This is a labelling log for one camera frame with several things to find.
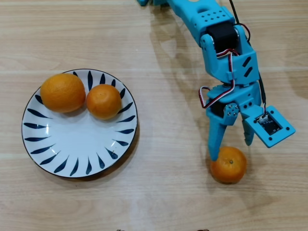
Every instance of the black cable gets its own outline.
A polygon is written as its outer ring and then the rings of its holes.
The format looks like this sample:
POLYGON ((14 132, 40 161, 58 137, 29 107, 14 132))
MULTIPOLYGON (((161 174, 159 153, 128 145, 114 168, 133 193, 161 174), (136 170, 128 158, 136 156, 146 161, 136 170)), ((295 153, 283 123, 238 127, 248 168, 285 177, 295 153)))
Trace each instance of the black cable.
POLYGON ((236 23, 237 24, 240 24, 240 20, 237 16, 237 13, 236 13, 236 10, 235 10, 235 7, 234 7, 234 4, 233 4, 233 1, 232 0, 229 0, 230 1, 230 4, 231 4, 231 7, 232 7, 232 10, 233 10, 233 14, 234 14, 234 17, 235 17, 235 20, 236 20, 236 23))
POLYGON ((260 83, 260 89, 261 89, 261 99, 262 99, 262 102, 266 104, 266 94, 265 94, 264 85, 263 85, 260 72, 259 72, 259 76, 260 76, 259 83, 260 83))
MULTIPOLYGON (((234 17, 235 17, 235 20, 236 20, 236 25, 242 25, 246 28, 245 25, 243 25, 242 23, 240 23, 240 20, 237 16, 237 13, 236 13, 236 9, 234 7, 234 4, 233 4, 233 1, 232 0, 229 0, 230 1, 230 4, 231 4, 231 7, 232 7, 232 10, 233 10, 233 14, 234 14, 234 17)), ((248 31, 248 39, 247 39, 247 42, 248 44, 251 46, 250 44, 250 31, 248 28, 246 28, 246 30, 248 31)), ((261 78, 261 74, 259 72, 259 83, 260 83, 260 90, 261 90, 261 99, 262 99, 262 102, 263 102, 263 106, 264 106, 264 115, 266 114, 266 94, 265 94, 265 89, 264 89, 264 84, 263 84, 263 81, 262 81, 262 78, 261 78)))

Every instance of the circuit board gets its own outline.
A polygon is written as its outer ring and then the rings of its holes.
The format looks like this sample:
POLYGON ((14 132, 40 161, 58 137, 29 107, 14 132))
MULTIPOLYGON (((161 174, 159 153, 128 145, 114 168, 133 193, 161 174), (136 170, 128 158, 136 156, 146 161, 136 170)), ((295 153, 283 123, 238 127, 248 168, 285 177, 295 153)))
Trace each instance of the circuit board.
POLYGON ((271 136, 275 134, 277 131, 282 128, 277 124, 270 114, 267 112, 265 116, 261 116, 258 120, 258 123, 262 126, 262 128, 271 136))

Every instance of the blue leaf pattern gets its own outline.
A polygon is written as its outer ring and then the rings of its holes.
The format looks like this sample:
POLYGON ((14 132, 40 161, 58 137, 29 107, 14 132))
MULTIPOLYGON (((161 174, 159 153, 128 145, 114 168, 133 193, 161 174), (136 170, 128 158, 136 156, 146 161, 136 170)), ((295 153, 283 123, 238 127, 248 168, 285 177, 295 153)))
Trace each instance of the blue leaf pattern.
POLYGON ((39 103, 41 103, 42 105, 44 105, 44 104, 43 104, 43 100, 42 100, 42 98, 41 98, 39 95, 35 95, 35 98, 37 99, 37 101, 38 101, 39 103))
POLYGON ((131 117, 127 118, 127 119, 124 119, 124 120, 122 120, 122 121, 119 121, 118 123, 122 123, 122 122, 130 122, 130 121, 132 121, 135 117, 136 117, 136 116, 135 116, 135 115, 133 115, 133 116, 131 116, 131 117))
POLYGON ((101 169, 104 169, 105 168, 105 164, 104 162, 102 161, 102 159, 100 158, 100 156, 97 154, 97 157, 98 157, 98 162, 100 163, 100 167, 101 169))
POLYGON ((79 165, 79 161, 78 161, 78 158, 77 158, 75 167, 74 167, 73 171, 71 172, 70 177, 71 177, 72 175, 74 175, 74 174, 77 172, 77 170, 78 170, 78 165, 79 165))
POLYGON ((106 149, 107 152, 109 153, 109 155, 111 156, 112 159, 116 160, 118 159, 117 154, 115 154, 114 152, 111 152, 110 150, 106 149))
POLYGON ((42 161, 42 163, 40 163, 40 165, 49 164, 49 163, 57 156, 57 154, 54 155, 54 156, 52 156, 52 157, 50 157, 50 158, 48 158, 47 160, 42 161))
POLYGON ((54 144, 53 144, 52 146, 49 146, 49 147, 46 147, 46 148, 40 148, 40 149, 37 149, 37 150, 35 150, 35 151, 31 152, 31 154, 39 154, 39 153, 43 153, 43 152, 47 151, 48 149, 50 149, 50 148, 51 148, 51 147, 53 147, 53 146, 54 146, 54 144))
POLYGON ((123 99, 124 95, 125 95, 125 89, 123 89, 120 93, 121 99, 123 99))
POLYGON ((119 111, 118 114, 127 111, 131 106, 133 105, 133 102, 131 102, 130 104, 128 104, 125 108, 123 108, 121 111, 119 111))
POLYGON ((127 129, 127 130, 123 130, 123 131, 117 131, 117 132, 121 132, 123 134, 130 134, 134 131, 134 129, 127 129))
POLYGON ((60 172, 60 171, 62 171, 62 170, 65 168, 67 159, 66 159, 60 166, 58 166, 58 167, 56 168, 56 170, 54 171, 54 173, 60 172))
POLYGON ((46 126, 38 125, 38 124, 31 124, 31 123, 24 123, 25 126, 33 129, 41 129, 46 128, 46 126))
POLYGON ((89 71, 88 73, 88 87, 89 87, 89 91, 92 89, 92 85, 93 85, 93 76, 91 71, 89 71))
POLYGON ((39 137, 29 137, 29 138, 25 138, 25 141, 30 141, 30 142, 37 142, 37 141, 42 141, 44 139, 47 139, 49 138, 50 136, 48 137, 42 137, 42 138, 39 138, 39 137))
POLYGON ((105 84, 105 82, 106 82, 106 78, 105 78, 105 74, 103 73, 102 77, 101 77, 100 84, 105 84))
POLYGON ((32 113, 33 115, 36 115, 36 116, 38 116, 38 117, 41 117, 41 118, 51 119, 51 118, 49 118, 49 117, 46 117, 46 116, 42 115, 42 114, 39 113, 38 111, 33 110, 33 109, 30 109, 30 108, 28 108, 28 112, 30 112, 30 113, 32 113))
POLYGON ((119 144, 121 144, 122 146, 127 146, 128 143, 127 142, 124 142, 124 141, 116 141, 118 142, 119 144))
POLYGON ((90 163, 90 159, 88 158, 88 167, 87 167, 86 174, 88 175, 91 171, 92 171, 92 165, 90 163))

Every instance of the plate rim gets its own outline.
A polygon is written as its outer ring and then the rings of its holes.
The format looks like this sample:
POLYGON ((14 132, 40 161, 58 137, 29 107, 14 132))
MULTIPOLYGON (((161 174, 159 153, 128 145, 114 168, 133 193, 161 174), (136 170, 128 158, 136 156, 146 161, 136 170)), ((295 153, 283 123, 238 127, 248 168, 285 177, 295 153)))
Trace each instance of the plate rim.
POLYGON ((136 108, 136 127, 135 127, 135 132, 134 132, 133 139, 131 140, 131 142, 130 142, 128 148, 126 149, 126 151, 121 155, 121 157, 119 157, 119 158, 118 158, 113 164, 111 164, 109 167, 104 168, 103 170, 101 170, 101 171, 99 171, 99 172, 97 172, 97 173, 94 173, 94 174, 92 174, 92 175, 83 176, 83 177, 66 177, 66 176, 59 176, 59 175, 57 175, 57 174, 55 174, 55 173, 49 172, 48 170, 46 170, 46 169, 44 169, 42 166, 40 166, 40 165, 32 158, 32 156, 31 156, 30 153, 28 152, 28 149, 26 148, 25 139, 24 139, 24 134, 23 134, 23 124, 24 124, 23 122, 24 122, 24 117, 25 117, 26 109, 27 109, 27 107, 28 107, 28 105, 29 105, 31 99, 33 98, 33 96, 34 96, 34 95, 37 93, 37 91, 41 88, 41 86, 40 86, 40 87, 32 94, 32 96, 30 97, 30 99, 29 99, 29 101, 28 101, 28 103, 27 103, 27 105, 26 105, 26 107, 25 107, 24 113, 23 113, 23 117, 22 117, 22 120, 21 120, 21 137, 22 137, 22 140, 23 140, 23 145, 24 145, 24 148, 25 148, 26 152, 28 153, 28 156, 31 158, 31 160, 32 160, 37 166, 39 166, 39 167, 40 167, 41 169, 43 169, 45 172, 48 172, 48 173, 50 173, 50 174, 52 174, 52 175, 55 175, 55 176, 57 176, 57 177, 66 178, 66 179, 80 179, 80 178, 93 177, 93 176, 95 176, 95 175, 97 175, 97 174, 99 174, 99 173, 105 172, 106 170, 108 170, 109 168, 111 168, 113 165, 115 165, 116 162, 118 162, 120 159, 122 159, 122 157, 125 156, 125 155, 127 154, 128 150, 131 148, 131 145, 133 144, 133 142, 134 142, 134 140, 135 140, 135 138, 136 138, 137 128, 138 128, 138 124, 139 124, 139 122, 138 122, 138 109, 137 109, 137 105, 136 105, 135 99, 134 99, 133 95, 131 94, 131 92, 129 91, 129 89, 126 87, 126 85, 125 85, 121 80, 119 80, 118 78, 114 77, 113 75, 111 75, 111 74, 109 74, 109 73, 107 73, 107 72, 105 72, 105 71, 100 71, 100 70, 96 70, 96 69, 88 69, 88 68, 73 69, 73 70, 69 70, 69 71, 62 72, 62 74, 65 74, 65 73, 67 73, 67 72, 72 72, 72 71, 78 71, 78 70, 89 70, 89 71, 103 72, 103 73, 105 73, 105 74, 108 74, 108 75, 112 76, 113 78, 115 78, 116 80, 118 80, 120 83, 122 83, 123 86, 124 86, 124 87, 128 90, 128 92, 130 93, 130 95, 131 95, 131 97, 132 97, 132 99, 133 99, 133 102, 134 102, 134 104, 135 104, 135 108, 136 108))

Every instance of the mounting hole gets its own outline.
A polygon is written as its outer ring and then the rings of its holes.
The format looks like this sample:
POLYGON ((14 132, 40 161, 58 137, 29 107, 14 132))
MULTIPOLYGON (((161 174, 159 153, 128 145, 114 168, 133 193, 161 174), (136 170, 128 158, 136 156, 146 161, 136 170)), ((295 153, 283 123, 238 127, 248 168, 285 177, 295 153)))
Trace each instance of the mounting hole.
POLYGON ((201 8, 201 9, 198 10, 198 13, 203 13, 203 12, 206 12, 206 11, 207 11, 207 9, 201 8))

